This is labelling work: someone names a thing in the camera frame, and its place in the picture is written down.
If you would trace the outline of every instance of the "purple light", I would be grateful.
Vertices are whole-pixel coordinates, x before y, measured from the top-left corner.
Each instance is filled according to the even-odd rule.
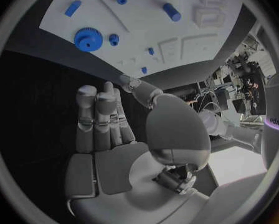
[[[279,131],[279,125],[277,124],[274,124],[274,123],[270,123],[267,119],[264,120],[264,123],[270,127],[270,128],[273,128],[273,129],[276,129]]]

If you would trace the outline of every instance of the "white pegboard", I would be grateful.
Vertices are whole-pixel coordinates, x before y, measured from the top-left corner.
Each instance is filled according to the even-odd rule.
[[[125,5],[116,0],[80,0],[80,7],[68,17],[64,13],[73,1],[54,0],[39,27],[71,43],[81,28],[99,30],[104,43],[91,53],[135,77],[144,76],[142,67],[150,75],[213,59],[242,6],[239,0],[128,0]],[[166,2],[181,13],[180,21],[171,21],[163,11]],[[120,37],[116,47],[108,42],[112,33]],[[154,48],[153,56],[149,47]]]

